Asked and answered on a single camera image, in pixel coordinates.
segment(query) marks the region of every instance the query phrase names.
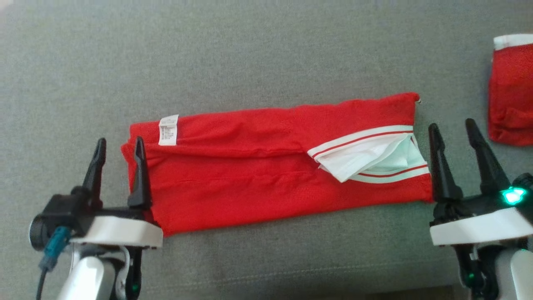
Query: care label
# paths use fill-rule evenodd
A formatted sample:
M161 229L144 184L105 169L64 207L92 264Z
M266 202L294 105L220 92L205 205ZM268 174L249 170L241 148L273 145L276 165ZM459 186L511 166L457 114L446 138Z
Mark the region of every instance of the care label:
M178 116L179 115L164 117L159 121L160 146L176 146Z

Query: gray couch cushion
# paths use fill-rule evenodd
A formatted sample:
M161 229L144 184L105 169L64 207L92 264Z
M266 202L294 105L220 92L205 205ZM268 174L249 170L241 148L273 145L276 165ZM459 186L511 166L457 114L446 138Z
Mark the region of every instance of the gray couch cushion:
M491 39L531 30L531 15L525 0L9 6L0 25L0 297L33 297L41 254L27 226L53 193L83 180L97 139L108 139L103 200L122 205L128 125L175 113L416 91L422 153L438 122L457 182L474 193L463 121L486 132ZM531 148L494 151L511 176L531 169ZM431 212L422 203L368 207L173 236L146 253L141 298L305 298L456 282L452 250L431 244ZM64 255L45 299L68 266Z

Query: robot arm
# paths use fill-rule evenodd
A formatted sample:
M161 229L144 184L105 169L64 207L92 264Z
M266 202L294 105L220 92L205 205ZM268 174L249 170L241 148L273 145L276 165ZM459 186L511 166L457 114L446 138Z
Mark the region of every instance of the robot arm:
M58 300L135 300L141 290L141 259L144 249L163 245L163 231L151 221L150 181L144 143L137 138L135 183L127 207L103 208L100 200L106 140L100 139L82 186L70 195L54 195L30 225L30 243L44 251L44 275L55 266L50 252L68 245L72 251L70 274ZM59 241L58 232L65 232Z
M533 176L524 173L513 183L483 139L476 123L466 120L481 176L480 195L463 197L444 155L444 141L436 124L429 127L433 197L437 202L430 222L436 246L452 246L460 279L474 298L533 299ZM503 241L481 247L481 243Z

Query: white trim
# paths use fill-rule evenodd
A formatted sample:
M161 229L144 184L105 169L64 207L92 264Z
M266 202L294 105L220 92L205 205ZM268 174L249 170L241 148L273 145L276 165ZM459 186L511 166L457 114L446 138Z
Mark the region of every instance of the white trim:
M364 183L393 183L397 181L402 181L408 178L413 178L416 176L429 174L430 170L428 167L415 169L411 171L407 171L404 173L400 173L398 175L394 176L388 176L388 177L370 177L370 176L364 176L363 174L356 174L350 177L350 180L360 181Z
M494 38L494 50L533 44L533 34L509 34Z
M421 167L421 166L427 166L427 162L424 162L424 163L419 163L419 164L416 164L416 165L410 165L409 167L406 168L407 169L412 169L412 168L417 168L417 167ZM375 172L375 171L369 171L369 170L365 170L363 172L361 172L360 174L361 175L379 175L379 176L385 176L385 175L392 175L392 174L395 174L395 173L398 173L398 172L401 172L401 170L392 170L392 171L384 171L384 172Z
M373 136L373 137L369 137L369 138L363 138L363 139L360 139L358 141L355 141L353 143L347 143L346 145L343 145L343 146L339 146L339 147L335 147L328 150L328 151L324 151L324 152L321 152L319 154L316 154L315 157L314 157L314 160L316 162L320 162L320 158L324 157L324 156L327 156L329 154L336 154L336 153L341 153L342 150L344 149L349 149L349 148L354 148L354 147L357 147L357 146L360 146L360 145L364 145L364 144L367 144L367 143L370 143L370 142L373 142L373 141L376 141L376 140L390 140L390 139L394 139L397 141L396 138L402 138L402 137L405 137L405 138L411 138L411 136L413 136L412 133L386 133L386 134L383 134L383 135L380 135L380 136Z
M319 152L322 152L324 150L327 150L331 147L335 147L341 144L349 143L350 141L360 139L366 136L376 135L379 133L387 133L387 132L395 132L395 131L412 131L413 126L411 125L391 125L391 126L383 126L383 127L376 127L371 128L367 130L362 130L358 132L351 133L349 135L327 141L319 146L316 146L315 148L309 149L307 151L307 154L309 154L310 157L313 157Z

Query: red mesh fabric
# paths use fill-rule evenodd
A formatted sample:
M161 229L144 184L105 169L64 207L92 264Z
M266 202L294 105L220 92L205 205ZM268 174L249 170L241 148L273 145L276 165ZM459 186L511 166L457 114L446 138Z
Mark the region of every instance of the red mesh fabric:
M503 144L533 145L533 44L494 51L489 137Z
M384 184L340 183L307 151L361 130L412 125L418 95L184 116L176 146L158 121L131 125L122 146L133 184L135 139L146 146L152 213L165 236L376 204L431 201L423 174Z

